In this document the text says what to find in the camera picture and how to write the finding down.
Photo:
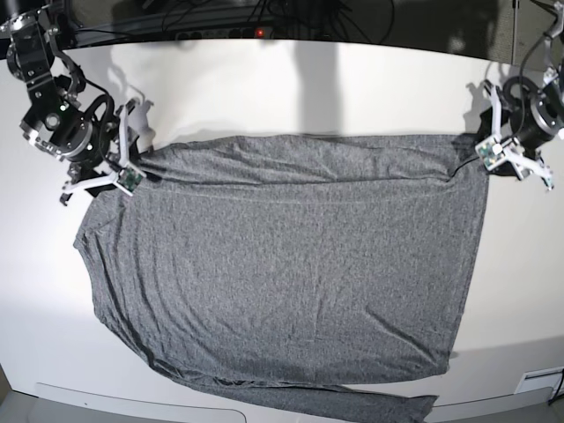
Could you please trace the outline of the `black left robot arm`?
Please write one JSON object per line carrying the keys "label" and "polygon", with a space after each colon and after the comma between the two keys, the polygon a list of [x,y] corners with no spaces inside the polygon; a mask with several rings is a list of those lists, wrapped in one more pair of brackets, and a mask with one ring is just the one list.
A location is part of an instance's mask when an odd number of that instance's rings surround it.
{"label": "black left robot arm", "polygon": [[[552,190],[553,171],[542,158],[541,147],[563,131],[563,60],[553,58],[553,43],[563,40],[563,2],[534,4],[554,21],[527,52],[515,76],[502,85],[484,81],[490,107],[480,115],[474,149],[489,174],[519,181],[535,175]],[[524,70],[540,48],[545,71],[537,84]]]}

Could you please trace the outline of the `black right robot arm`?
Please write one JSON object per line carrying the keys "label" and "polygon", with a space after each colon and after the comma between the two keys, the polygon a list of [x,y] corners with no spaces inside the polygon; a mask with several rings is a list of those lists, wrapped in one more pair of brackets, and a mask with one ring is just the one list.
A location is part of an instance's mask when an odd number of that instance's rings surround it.
{"label": "black right robot arm", "polygon": [[85,191],[96,197],[119,189],[131,196],[146,177],[137,143],[152,135],[144,96],[116,106],[105,88],[87,107],[78,96],[90,85],[80,66],[59,46],[66,34],[45,1],[3,1],[1,30],[9,36],[6,62],[24,82],[31,106],[21,120],[26,141],[59,161],[69,162],[60,201]]}

